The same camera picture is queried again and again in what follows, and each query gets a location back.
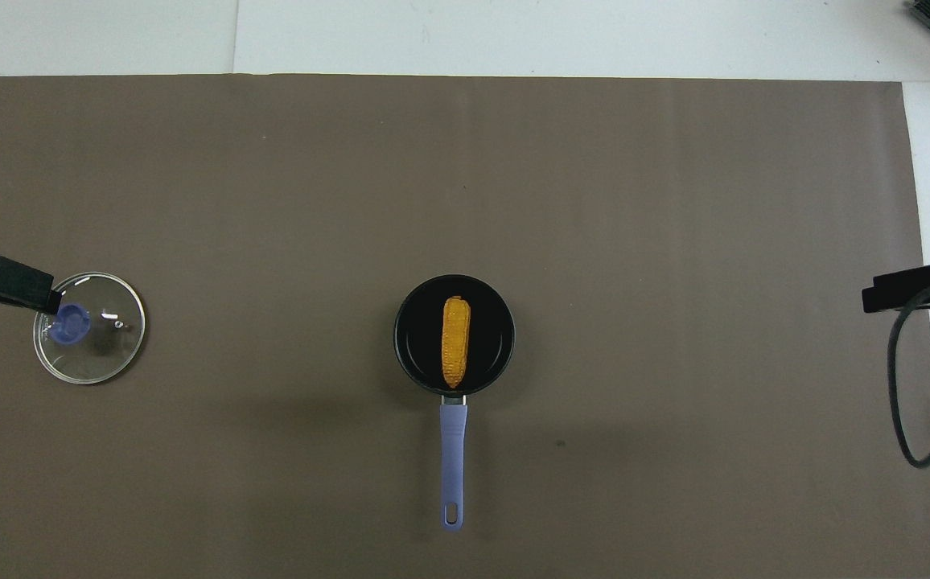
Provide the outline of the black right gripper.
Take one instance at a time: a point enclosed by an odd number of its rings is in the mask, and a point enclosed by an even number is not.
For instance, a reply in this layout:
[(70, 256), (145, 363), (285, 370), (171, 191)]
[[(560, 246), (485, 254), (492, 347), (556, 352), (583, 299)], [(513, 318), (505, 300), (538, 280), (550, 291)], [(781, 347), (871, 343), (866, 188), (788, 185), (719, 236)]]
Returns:
[[(866, 313), (902, 311), (922, 290), (930, 287), (930, 265), (874, 276), (872, 285), (862, 290)], [(930, 310), (930, 294), (921, 299), (918, 310)]]

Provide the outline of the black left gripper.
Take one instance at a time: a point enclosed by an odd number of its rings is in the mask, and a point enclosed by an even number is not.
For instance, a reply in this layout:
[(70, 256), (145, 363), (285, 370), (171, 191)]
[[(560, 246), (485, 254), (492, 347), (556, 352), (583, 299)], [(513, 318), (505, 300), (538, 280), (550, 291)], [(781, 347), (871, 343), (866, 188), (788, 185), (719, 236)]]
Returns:
[(0, 304), (56, 315), (61, 301), (51, 274), (0, 254)]

